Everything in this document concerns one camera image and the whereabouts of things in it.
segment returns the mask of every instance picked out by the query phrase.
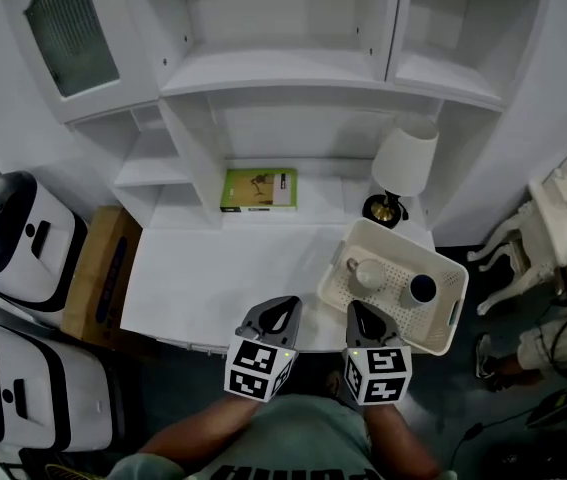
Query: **shoe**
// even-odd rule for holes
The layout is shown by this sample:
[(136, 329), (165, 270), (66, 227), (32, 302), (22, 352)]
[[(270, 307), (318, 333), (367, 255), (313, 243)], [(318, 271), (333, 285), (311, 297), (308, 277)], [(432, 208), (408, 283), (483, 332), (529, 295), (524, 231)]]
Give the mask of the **shoe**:
[(489, 379), (494, 372), (485, 371), (485, 363), (492, 352), (492, 338), (486, 332), (479, 334), (474, 342), (474, 376), (477, 379)]
[(487, 389), (492, 393), (498, 393), (499, 391), (505, 391), (512, 387), (512, 379), (504, 377), (502, 375), (493, 375), (487, 381)]

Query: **white desk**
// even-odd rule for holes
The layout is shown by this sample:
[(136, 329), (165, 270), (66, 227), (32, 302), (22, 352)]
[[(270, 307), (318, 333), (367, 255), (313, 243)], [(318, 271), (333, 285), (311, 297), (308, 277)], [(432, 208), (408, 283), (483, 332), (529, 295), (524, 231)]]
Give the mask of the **white desk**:
[[(399, 224), (395, 231), (433, 249), (431, 233), (417, 224), (420, 208), (409, 210), (414, 221)], [(340, 351), (345, 348), (345, 314), (320, 303), (315, 294), (346, 228), (341, 224), (146, 229), (121, 327), (195, 350), (224, 352), (252, 306), (297, 295), (304, 307), (296, 348)]]

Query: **cardboard box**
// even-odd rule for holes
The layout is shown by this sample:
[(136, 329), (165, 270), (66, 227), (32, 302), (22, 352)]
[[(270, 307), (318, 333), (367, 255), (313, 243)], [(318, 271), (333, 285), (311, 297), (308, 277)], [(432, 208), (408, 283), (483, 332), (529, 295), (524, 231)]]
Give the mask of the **cardboard box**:
[(155, 340), (120, 328), (141, 226), (124, 208), (94, 214), (63, 313), (61, 331), (92, 345), (154, 356)]

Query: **lamp base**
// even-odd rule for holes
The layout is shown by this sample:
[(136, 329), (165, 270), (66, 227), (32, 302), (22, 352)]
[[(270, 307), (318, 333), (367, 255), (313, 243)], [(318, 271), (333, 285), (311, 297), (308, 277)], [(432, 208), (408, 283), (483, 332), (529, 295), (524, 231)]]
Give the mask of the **lamp base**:
[(396, 227), (401, 221), (403, 211), (399, 205), (398, 198), (390, 199), (382, 194), (375, 194), (367, 198), (363, 205), (363, 217), (372, 222), (381, 224), (388, 229)]

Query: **white robot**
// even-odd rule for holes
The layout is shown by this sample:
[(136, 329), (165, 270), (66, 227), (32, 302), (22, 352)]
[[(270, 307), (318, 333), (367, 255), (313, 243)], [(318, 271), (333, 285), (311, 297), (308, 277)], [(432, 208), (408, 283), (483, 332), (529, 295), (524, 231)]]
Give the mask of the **white robot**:
[[(225, 391), (269, 401), (287, 380), (301, 320), (298, 297), (279, 297), (248, 311), (230, 342)], [(401, 346), (394, 319), (355, 300), (348, 307), (345, 381), (359, 405), (395, 403), (412, 377), (410, 348)]]

